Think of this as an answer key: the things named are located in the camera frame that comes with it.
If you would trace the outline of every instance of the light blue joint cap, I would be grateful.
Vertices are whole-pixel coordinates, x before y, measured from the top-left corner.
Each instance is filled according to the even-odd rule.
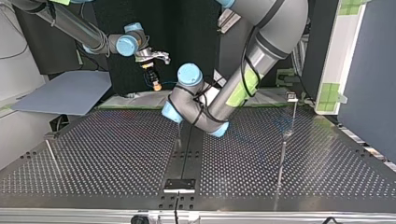
[[[133,36],[123,35],[117,40],[116,48],[120,55],[131,57],[137,52],[139,44]]]
[[[178,69],[177,78],[184,86],[195,86],[202,81],[203,75],[197,65],[185,63]]]
[[[97,54],[97,53],[92,52],[92,50],[85,45],[82,45],[82,47],[84,48],[85,52],[87,52],[89,54]]]
[[[183,118],[177,113],[173,106],[169,104],[169,102],[166,102],[163,107],[163,116],[176,123],[181,123],[181,121],[183,121]]]
[[[143,30],[142,24],[140,24],[140,22],[134,22],[124,27],[125,33],[138,30]]]
[[[217,0],[223,7],[230,8],[233,6],[235,0]]]
[[[230,127],[230,122],[224,123],[217,131],[210,133],[210,135],[213,135],[215,137],[222,137]]]

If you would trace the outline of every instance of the green label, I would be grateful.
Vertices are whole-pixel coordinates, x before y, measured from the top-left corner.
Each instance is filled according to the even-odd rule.
[[[338,83],[323,83],[317,110],[333,112],[339,102],[338,91],[340,84]]]
[[[70,0],[50,0],[51,2],[56,2],[65,6],[69,6]]]
[[[364,4],[363,0],[342,0],[338,15],[358,15],[362,4]]]
[[[247,83],[247,89],[250,94],[254,94],[256,90],[256,86],[259,83],[254,74],[253,70],[248,69],[245,73],[245,81]],[[240,81],[236,86],[235,90],[233,90],[233,94],[231,94],[230,98],[228,98],[227,105],[232,107],[238,107],[244,103],[244,101],[248,99],[248,93],[245,89],[243,81]]]

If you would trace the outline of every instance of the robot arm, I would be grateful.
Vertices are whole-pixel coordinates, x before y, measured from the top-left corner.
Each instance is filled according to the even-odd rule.
[[[81,42],[90,53],[119,53],[136,61],[149,74],[156,91],[161,89],[154,59],[170,63],[167,53],[151,52],[139,23],[125,27],[125,35],[106,36],[92,24],[48,0],[9,0],[14,6],[35,13]],[[207,86],[200,69],[192,63],[180,67],[178,83],[163,108],[163,115],[180,123],[183,119],[199,129],[221,137],[229,127],[228,118],[251,96],[260,80],[280,59],[285,59],[299,42],[308,13],[307,0],[217,0],[254,24],[255,38],[247,47],[244,61],[214,101],[206,106],[194,101]]]
[[[178,71],[178,83],[168,98],[163,115],[180,123],[183,119],[197,128],[221,137],[230,123],[227,119],[251,96],[261,78],[297,45],[308,14],[307,0],[217,0],[245,17],[255,26],[256,35],[247,49],[248,66],[242,75],[237,69],[214,101],[207,107],[193,101],[205,85],[200,69],[192,63]]]
[[[154,68],[154,60],[160,59],[170,63],[169,54],[151,51],[149,41],[140,23],[132,23],[124,27],[124,35],[103,33],[93,24],[71,13],[67,8],[51,3],[48,0],[9,0],[15,7],[28,13],[36,14],[52,26],[57,27],[83,45],[91,54],[117,53],[125,57],[135,56],[136,62],[144,69],[155,91],[162,87],[159,76]]]

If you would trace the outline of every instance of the black curtain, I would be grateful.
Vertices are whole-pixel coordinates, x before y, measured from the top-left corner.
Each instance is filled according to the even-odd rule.
[[[172,62],[156,62],[162,82],[177,81],[183,63],[196,63],[211,77],[218,56],[217,20],[220,6],[214,0],[96,0],[93,3],[99,28],[120,34],[123,26],[141,22],[150,45],[170,53]],[[147,91],[143,70],[134,57],[111,55],[107,60],[113,90],[117,94]]]

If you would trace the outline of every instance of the white wall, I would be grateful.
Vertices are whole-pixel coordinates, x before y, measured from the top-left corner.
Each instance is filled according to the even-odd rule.
[[[14,13],[4,6],[0,5],[0,8],[7,13],[13,23],[20,29]],[[26,41],[9,24],[1,12],[0,31],[0,58],[23,51]],[[44,83],[44,77],[40,75],[29,49],[15,58],[0,60],[0,107],[2,101],[34,90]]]
[[[55,115],[13,112],[0,119],[0,170],[44,141]]]
[[[0,8],[21,29],[12,11],[1,4]],[[23,51],[26,41],[1,12],[0,31],[0,58]],[[44,83],[29,49],[20,56],[0,59],[0,170],[39,145],[44,134],[50,132],[49,122],[55,115],[17,112],[5,107]]]

